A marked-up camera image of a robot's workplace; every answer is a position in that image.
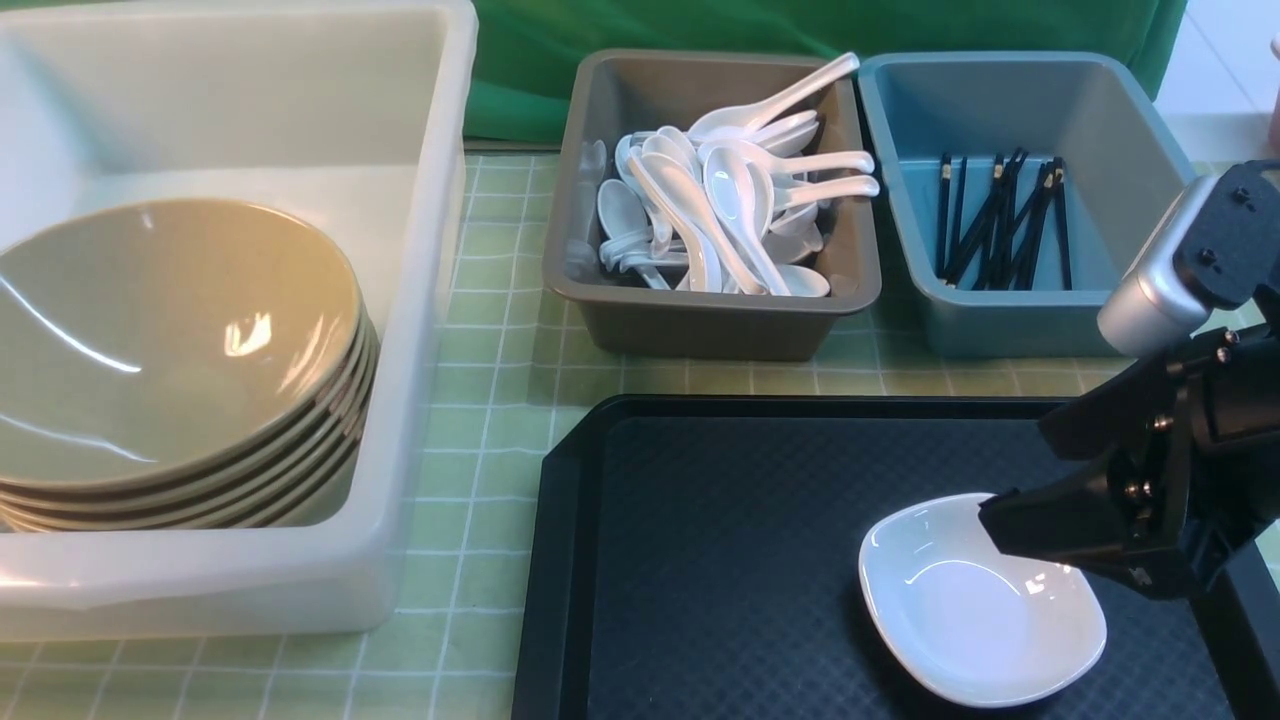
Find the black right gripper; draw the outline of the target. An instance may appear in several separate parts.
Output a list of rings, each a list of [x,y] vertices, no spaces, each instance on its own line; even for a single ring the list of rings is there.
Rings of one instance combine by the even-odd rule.
[[[1208,589],[1277,519],[1277,163],[1217,178],[1175,256],[1210,318],[1041,420],[1082,466],[979,502],[998,552],[1166,600]]]

